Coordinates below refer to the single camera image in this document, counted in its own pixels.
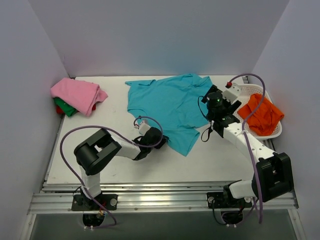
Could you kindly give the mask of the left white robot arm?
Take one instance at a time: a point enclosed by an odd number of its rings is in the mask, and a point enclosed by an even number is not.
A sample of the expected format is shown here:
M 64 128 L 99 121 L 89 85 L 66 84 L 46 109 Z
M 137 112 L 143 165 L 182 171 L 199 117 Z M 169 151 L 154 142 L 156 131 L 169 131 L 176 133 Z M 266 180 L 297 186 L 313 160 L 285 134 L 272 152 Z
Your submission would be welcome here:
M 146 158 L 153 149 L 160 149 L 169 140 L 162 135 L 161 130 L 149 125 L 140 127 L 138 132 L 139 136 L 131 144 L 100 129 L 75 148 L 74 155 L 84 183 L 81 188 L 84 194 L 82 202 L 88 209 L 95 210 L 100 206 L 100 172 L 114 157 L 139 161 Z

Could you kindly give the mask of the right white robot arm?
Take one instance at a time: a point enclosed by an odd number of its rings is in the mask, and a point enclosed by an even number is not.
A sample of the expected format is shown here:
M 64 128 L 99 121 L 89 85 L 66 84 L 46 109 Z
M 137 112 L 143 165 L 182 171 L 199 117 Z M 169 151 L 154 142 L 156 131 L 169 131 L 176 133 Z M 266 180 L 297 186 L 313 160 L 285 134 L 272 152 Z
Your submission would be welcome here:
M 238 180 L 224 187 L 222 200 L 230 207 L 244 198 L 256 197 L 265 203 L 294 189 L 290 157 L 265 146 L 234 115 L 241 105 L 237 99 L 240 93 L 241 87 L 235 83 L 225 91 L 212 85 L 201 100 L 208 110 L 209 132 L 233 144 L 253 166 L 251 180 Z

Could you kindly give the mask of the teal t-shirt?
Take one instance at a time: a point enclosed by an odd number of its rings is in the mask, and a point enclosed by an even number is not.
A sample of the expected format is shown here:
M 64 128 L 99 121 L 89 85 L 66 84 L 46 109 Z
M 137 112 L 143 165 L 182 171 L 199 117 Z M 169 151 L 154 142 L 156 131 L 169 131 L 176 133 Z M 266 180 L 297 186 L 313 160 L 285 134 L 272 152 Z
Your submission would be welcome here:
M 210 77 L 183 74 L 160 80 L 126 81 L 129 86 L 127 111 L 134 117 L 153 118 L 150 125 L 162 126 L 168 145 L 187 156 L 207 125 L 205 104 L 198 104 L 212 86 Z

